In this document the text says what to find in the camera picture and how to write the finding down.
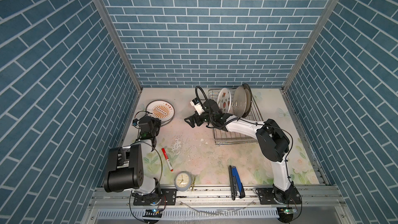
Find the brown patterned plate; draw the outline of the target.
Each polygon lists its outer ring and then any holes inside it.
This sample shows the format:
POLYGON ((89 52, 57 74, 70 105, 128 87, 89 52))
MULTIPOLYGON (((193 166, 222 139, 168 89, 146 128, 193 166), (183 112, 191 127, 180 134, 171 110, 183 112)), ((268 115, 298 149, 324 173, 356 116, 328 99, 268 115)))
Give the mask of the brown patterned plate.
POLYGON ((175 113, 173 105, 164 100, 155 100, 150 102, 146 107, 146 111, 150 112, 154 118, 158 118, 159 113, 175 113))

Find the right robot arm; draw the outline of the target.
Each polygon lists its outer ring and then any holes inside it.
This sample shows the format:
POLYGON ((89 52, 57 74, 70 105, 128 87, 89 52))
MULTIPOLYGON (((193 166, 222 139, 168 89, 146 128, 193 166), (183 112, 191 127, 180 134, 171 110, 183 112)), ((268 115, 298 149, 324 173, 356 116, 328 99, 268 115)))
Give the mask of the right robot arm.
POLYGON ((251 122, 227 113, 195 113, 184 121, 192 128, 207 123, 209 128, 236 132, 257 140, 264 157, 271 162, 274 181, 274 199, 282 204, 290 201, 294 183, 287 168, 290 141, 277 123, 268 119, 263 123, 251 122))

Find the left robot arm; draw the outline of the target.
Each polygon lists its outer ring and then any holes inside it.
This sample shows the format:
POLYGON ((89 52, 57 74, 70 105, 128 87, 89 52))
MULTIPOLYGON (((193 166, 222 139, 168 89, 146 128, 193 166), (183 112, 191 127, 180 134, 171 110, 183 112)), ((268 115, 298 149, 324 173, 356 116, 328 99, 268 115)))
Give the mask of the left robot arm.
POLYGON ((144 156, 156 152, 161 120, 148 115, 134 120, 140 129, 137 140, 124 147, 109 150, 105 166, 103 187, 106 192, 132 190, 139 197, 162 196, 160 180, 144 173, 144 156))

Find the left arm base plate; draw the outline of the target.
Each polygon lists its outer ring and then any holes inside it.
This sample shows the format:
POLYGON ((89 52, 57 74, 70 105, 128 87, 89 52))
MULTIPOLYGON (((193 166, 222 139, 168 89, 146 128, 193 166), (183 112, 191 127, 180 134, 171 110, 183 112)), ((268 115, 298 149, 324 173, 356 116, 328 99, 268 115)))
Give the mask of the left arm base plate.
POLYGON ((168 206, 175 205, 177 198, 177 190, 175 188, 156 189, 154 193, 141 196, 133 193, 134 206, 168 206))

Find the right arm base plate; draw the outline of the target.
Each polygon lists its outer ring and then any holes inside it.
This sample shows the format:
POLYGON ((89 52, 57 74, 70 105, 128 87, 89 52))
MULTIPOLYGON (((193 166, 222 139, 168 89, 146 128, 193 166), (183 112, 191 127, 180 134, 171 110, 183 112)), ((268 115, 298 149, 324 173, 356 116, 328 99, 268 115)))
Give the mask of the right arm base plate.
POLYGON ((261 205, 272 205, 272 204, 302 204, 302 198, 296 187, 291 187, 282 191, 276 187, 256 188, 256 195, 259 197, 261 205))

